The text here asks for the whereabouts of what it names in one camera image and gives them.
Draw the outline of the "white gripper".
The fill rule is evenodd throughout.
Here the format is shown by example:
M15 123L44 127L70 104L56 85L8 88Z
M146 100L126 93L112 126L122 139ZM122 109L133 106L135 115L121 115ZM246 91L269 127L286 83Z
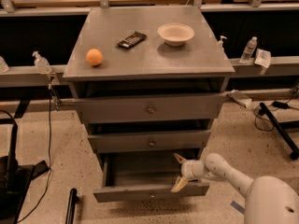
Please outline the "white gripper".
M171 188L172 193L177 193L188 185L188 180L198 180L206 174L206 167L202 161L187 160L177 153L174 157L181 165L182 176L179 176L175 185Z

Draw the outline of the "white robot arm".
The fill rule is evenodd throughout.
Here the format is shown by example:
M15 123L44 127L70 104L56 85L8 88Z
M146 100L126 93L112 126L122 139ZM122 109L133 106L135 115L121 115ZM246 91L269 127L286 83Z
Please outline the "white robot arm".
M227 181L245 199L244 224L299 224L299 197L287 183L273 176L251 178L232 167L223 156L208 154L204 161L174 154L181 175L171 189L181 191L201 178Z

